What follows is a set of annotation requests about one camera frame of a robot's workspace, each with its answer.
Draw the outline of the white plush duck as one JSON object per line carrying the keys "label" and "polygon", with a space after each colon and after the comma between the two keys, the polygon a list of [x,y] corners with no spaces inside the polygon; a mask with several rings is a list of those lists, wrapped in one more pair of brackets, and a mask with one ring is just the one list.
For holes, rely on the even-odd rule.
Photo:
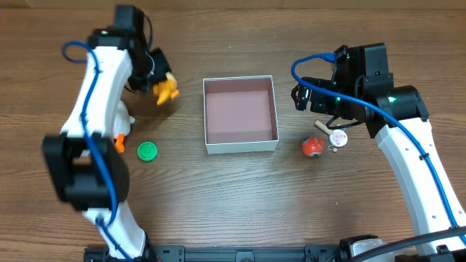
{"label": "white plush duck", "polygon": [[135,118],[129,115],[123,101],[119,101],[113,126],[114,146],[118,153],[123,153],[125,151],[124,140],[125,137],[129,135],[131,125],[134,123]]}

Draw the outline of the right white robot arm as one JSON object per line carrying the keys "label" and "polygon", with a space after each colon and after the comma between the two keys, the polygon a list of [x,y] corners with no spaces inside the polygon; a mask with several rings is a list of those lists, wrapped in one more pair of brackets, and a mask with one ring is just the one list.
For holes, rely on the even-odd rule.
{"label": "right white robot arm", "polygon": [[355,120],[390,163],[402,191],[414,236],[392,244],[377,237],[343,239],[336,261],[464,261],[465,210],[443,168],[429,113],[419,91],[395,87],[383,43],[341,46],[317,58],[333,66],[331,79],[291,75],[296,109]]}

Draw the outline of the orange dinosaur toy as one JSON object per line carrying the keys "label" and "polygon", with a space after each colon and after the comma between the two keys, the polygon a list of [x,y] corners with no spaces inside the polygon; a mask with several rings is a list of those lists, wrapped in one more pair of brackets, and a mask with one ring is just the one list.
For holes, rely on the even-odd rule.
{"label": "orange dinosaur toy", "polygon": [[175,77],[170,72],[167,72],[165,76],[167,77],[165,81],[154,84],[152,87],[154,94],[157,96],[156,104],[158,106],[176,98],[180,94]]}

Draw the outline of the green round toy wheel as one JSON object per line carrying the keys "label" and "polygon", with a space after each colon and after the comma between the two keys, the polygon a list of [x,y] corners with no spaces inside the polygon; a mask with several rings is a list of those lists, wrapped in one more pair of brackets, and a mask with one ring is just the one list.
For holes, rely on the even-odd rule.
{"label": "green round toy wheel", "polygon": [[146,141],[139,145],[137,153],[139,159],[145,162],[151,162],[157,158],[158,148],[154,143]]}

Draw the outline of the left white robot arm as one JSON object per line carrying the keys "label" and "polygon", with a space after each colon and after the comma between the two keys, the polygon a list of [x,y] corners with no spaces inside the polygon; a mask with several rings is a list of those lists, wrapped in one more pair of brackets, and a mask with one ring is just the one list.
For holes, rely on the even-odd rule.
{"label": "left white robot arm", "polygon": [[80,211],[106,241],[102,249],[87,248],[85,261],[158,259],[127,202],[130,174],[117,143],[127,135],[117,125],[132,123],[122,102],[125,89],[152,93],[158,105],[179,95],[170,64],[152,40],[149,17],[133,5],[117,5],[113,23],[82,44],[86,73],[74,108],[61,131],[42,143],[58,199]]}

